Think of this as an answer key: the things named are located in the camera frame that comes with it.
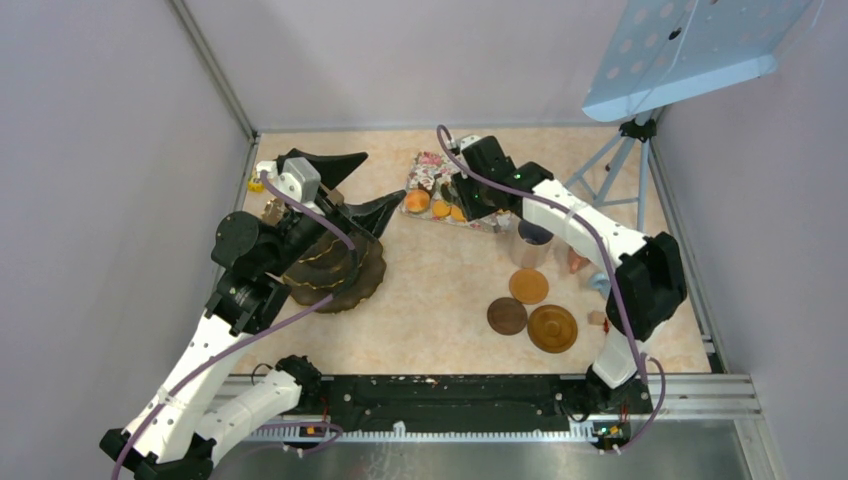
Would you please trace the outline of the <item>round orange bun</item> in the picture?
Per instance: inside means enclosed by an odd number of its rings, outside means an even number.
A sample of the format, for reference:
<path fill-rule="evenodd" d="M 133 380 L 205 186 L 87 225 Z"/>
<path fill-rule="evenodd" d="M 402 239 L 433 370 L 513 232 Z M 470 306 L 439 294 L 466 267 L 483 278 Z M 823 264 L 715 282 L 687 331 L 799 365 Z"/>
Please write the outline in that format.
<path fill-rule="evenodd" d="M 409 213 L 420 214 L 429 209 L 430 195 L 420 189 L 410 190 L 404 198 L 404 206 Z"/>

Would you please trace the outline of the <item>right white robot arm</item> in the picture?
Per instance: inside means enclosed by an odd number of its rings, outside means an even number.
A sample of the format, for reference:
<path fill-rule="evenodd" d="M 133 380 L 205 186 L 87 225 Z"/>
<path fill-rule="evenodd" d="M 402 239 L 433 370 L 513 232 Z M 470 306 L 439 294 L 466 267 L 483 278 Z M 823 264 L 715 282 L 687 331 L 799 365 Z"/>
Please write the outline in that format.
<path fill-rule="evenodd" d="M 677 240 L 628 228 L 571 193 L 545 167 L 516 165 L 493 136 L 437 139 L 458 168 L 452 183 L 468 220 L 499 210 L 544 229 L 575 253 L 603 269 L 610 281 L 605 307 L 611 323 L 601 353 L 587 371 L 586 397 L 600 412 L 612 412 L 627 397 L 626 383 L 647 375 L 645 346 L 687 299 Z"/>

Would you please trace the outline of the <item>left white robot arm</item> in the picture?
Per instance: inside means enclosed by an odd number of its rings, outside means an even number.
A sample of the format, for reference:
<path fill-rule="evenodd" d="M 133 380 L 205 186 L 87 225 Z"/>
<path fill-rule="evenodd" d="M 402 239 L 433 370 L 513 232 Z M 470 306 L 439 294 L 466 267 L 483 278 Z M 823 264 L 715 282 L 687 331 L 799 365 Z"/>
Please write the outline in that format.
<path fill-rule="evenodd" d="M 366 159 L 364 152 L 320 156 L 293 149 L 257 165 L 260 181 L 287 212 L 275 224 L 245 211 L 220 221 L 211 257 L 223 273 L 193 337 L 139 415 L 101 439 L 115 472 L 128 470 L 137 479 L 207 479 L 235 445 L 272 417 L 317 407 L 320 372 L 294 355 L 225 405 L 213 407 L 212 400 L 248 348 L 283 327 L 278 315 L 291 293 L 281 280 L 287 270 L 327 233 L 358 262 L 353 235 L 376 239 L 385 229 L 402 192 L 360 205 L 334 196 Z"/>

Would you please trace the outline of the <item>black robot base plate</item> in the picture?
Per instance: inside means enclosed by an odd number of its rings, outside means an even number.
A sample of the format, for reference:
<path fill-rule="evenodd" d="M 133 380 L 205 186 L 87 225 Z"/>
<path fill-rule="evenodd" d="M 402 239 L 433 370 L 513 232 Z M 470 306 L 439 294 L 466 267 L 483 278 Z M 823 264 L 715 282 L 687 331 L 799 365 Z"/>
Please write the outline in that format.
<path fill-rule="evenodd" d="M 578 421 L 648 414 L 645 385 L 628 380 L 610 389 L 578 375 L 337 375 L 321 380 L 288 412 L 328 420 L 346 432 L 388 432 L 401 422 L 411 433 L 559 432 Z"/>

